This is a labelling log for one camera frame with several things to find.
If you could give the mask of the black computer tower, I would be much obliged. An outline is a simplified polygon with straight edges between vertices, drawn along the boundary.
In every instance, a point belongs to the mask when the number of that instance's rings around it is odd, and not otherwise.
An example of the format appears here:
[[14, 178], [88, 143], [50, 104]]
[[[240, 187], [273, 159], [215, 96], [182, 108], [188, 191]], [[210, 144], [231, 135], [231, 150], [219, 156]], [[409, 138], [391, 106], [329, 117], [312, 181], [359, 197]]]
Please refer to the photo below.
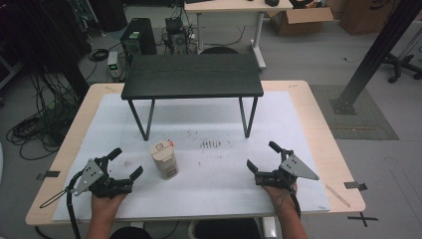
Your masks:
[[155, 55], [156, 43], [148, 18], [132, 18], [120, 37], [123, 49], [127, 53]]

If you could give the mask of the beige cylindrical container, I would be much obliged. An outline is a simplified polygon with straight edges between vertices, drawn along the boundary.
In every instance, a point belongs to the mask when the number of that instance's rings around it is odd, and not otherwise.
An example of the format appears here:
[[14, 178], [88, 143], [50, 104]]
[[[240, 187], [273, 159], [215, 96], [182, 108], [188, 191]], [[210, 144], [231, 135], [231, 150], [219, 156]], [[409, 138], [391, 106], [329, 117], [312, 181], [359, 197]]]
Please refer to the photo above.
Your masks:
[[150, 155], [163, 179], [170, 179], [178, 173], [178, 165], [171, 140], [162, 140], [152, 145]]

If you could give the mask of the person's right hand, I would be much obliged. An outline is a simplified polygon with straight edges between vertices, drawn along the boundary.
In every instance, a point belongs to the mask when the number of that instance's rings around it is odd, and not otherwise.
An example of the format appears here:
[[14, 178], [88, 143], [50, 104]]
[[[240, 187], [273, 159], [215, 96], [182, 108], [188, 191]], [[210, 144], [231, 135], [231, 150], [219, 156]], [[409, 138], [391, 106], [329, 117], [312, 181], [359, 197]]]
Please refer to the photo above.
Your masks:
[[264, 186], [263, 189], [269, 195], [277, 214], [296, 212], [296, 205], [291, 196], [291, 193], [287, 189], [271, 186]]

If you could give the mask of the black metal column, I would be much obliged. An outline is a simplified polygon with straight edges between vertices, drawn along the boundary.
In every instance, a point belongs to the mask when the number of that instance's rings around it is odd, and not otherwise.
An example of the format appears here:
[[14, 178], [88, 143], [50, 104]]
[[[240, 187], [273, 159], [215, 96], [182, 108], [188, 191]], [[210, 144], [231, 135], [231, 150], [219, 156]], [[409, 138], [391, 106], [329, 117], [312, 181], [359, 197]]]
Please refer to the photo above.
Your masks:
[[336, 115], [355, 115], [353, 104], [358, 96], [421, 10], [422, 0], [401, 0], [398, 3], [341, 94], [329, 101]]

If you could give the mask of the black chair seat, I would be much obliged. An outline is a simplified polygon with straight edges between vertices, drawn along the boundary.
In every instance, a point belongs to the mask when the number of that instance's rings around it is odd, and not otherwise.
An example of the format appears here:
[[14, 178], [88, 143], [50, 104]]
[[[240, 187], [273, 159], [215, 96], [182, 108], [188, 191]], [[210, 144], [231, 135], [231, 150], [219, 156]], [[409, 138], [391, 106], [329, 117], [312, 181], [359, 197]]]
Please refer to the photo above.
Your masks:
[[195, 239], [261, 239], [253, 218], [200, 220], [192, 234]]

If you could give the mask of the black tape cross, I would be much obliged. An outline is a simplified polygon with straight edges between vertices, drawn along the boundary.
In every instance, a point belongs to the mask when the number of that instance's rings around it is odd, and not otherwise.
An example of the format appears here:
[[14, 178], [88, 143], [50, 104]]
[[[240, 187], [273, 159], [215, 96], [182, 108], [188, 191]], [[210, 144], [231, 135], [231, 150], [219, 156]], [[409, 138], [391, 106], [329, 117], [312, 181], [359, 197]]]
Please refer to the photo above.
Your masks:
[[362, 212], [358, 216], [347, 216], [347, 219], [361, 221], [364, 227], [368, 226], [369, 221], [378, 221], [378, 218], [365, 216]]

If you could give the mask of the open computer case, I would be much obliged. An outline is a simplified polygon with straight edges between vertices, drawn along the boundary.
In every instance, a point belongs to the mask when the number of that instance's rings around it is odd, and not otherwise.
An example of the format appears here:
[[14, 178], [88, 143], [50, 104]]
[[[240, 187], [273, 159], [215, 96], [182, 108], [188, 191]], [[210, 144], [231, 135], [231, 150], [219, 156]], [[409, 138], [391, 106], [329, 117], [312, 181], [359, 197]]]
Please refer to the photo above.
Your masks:
[[166, 46], [172, 55], [187, 55], [187, 32], [180, 17], [166, 18], [165, 29], [167, 32]]

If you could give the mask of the black curtain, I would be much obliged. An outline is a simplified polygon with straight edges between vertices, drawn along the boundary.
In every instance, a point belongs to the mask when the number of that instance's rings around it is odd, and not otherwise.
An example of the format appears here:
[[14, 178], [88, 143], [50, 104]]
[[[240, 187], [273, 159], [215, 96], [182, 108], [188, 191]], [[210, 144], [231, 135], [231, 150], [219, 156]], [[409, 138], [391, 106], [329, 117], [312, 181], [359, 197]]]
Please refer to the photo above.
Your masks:
[[32, 74], [67, 80], [78, 100], [90, 88], [79, 61], [92, 50], [68, 0], [0, 0], [0, 39], [8, 40]]

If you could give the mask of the person's left hand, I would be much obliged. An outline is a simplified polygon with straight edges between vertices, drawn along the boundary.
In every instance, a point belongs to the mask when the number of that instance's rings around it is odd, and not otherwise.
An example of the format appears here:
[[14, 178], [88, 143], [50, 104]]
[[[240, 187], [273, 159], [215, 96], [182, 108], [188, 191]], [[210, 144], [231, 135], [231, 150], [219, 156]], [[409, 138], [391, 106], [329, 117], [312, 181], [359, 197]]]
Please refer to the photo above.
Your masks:
[[96, 197], [92, 195], [92, 221], [102, 223], [113, 223], [121, 203], [125, 200], [126, 195], [120, 194], [114, 198]]

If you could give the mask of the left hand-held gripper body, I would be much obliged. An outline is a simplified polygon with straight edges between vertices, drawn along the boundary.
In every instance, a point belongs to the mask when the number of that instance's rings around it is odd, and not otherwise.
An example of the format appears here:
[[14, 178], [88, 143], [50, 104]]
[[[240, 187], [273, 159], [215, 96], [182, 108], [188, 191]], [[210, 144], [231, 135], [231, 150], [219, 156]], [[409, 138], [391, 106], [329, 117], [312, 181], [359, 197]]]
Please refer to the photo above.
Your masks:
[[132, 191], [133, 179], [114, 179], [109, 176], [107, 166], [110, 162], [108, 157], [90, 158], [84, 169], [81, 178], [74, 189], [73, 194], [81, 195], [90, 191], [98, 198], [114, 198], [120, 194], [128, 194]]

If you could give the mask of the black small shelf table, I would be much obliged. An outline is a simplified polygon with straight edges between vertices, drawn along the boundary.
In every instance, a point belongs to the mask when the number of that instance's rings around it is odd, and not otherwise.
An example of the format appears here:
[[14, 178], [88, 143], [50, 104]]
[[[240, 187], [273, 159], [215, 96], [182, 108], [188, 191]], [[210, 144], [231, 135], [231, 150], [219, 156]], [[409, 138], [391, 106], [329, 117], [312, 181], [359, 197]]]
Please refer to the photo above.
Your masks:
[[251, 54], [141, 55], [132, 60], [120, 97], [128, 102], [140, 135], [149, 140], [134, 102], [157, 100], [251, 98], [251, 112], [240, 110], [244, 136], [252, 130], [258, 99], [264, 95], [259, 66]]

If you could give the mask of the black round chair back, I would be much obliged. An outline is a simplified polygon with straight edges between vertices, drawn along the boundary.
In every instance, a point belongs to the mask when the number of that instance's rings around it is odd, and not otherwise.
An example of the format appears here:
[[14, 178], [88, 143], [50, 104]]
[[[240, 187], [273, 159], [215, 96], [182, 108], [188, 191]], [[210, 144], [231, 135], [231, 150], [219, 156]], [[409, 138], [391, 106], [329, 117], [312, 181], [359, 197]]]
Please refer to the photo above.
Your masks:
[[236, 50], [228, 47], [212, 47], [205, 49], [201, 54], [239, 54]]

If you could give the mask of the large closed cardboard box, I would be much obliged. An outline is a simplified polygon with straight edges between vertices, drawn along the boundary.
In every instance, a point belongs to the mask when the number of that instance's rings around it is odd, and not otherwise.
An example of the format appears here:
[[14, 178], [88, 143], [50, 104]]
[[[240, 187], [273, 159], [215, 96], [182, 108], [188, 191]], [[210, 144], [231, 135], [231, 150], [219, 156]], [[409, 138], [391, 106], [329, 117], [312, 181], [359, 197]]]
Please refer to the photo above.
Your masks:
[[345, 0], [339, 26], [349, 35], [379, 33], [401, 0]]

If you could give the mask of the grey floor mat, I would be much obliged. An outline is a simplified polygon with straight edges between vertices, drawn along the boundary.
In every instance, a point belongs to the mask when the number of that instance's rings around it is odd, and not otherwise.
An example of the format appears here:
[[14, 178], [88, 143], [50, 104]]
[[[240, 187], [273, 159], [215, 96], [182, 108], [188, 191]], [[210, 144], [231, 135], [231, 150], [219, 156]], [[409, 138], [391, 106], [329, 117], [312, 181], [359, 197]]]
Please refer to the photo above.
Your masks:
[[330, 101], [343, 91], [343, 86], [310, 85], [316, 102], [335, 139], [398, 140], [399, 137], [364, 89], [352, 106], [353, 114], [336, 114]]

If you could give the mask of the clear plastic strip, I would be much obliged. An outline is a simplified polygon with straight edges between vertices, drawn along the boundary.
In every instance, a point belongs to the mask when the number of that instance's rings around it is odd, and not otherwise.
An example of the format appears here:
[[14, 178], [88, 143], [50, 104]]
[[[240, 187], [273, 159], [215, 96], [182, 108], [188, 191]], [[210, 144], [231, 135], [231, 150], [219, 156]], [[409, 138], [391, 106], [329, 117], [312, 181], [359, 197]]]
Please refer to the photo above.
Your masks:
[[351, 205], [348, 203], [340, 194], [338, 194], [332, 187], [328, 184], [325, 185], [325, 188], [335, 197], [337, 198], [344, 206], [350, 208]]

